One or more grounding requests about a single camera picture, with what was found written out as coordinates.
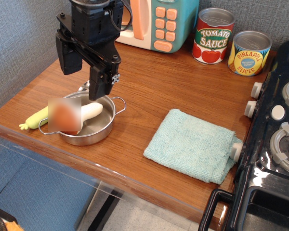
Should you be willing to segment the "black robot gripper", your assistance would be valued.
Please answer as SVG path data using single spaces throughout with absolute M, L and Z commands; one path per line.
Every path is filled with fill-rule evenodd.
M 57 15 L 56 49 L 61 70 L 70 75 L 90 67 L 89 100 L 109 95 L 118 82 L 120 55 L 115 40 L 122 31 L 122 0 L 72 0 L 71 14 Z

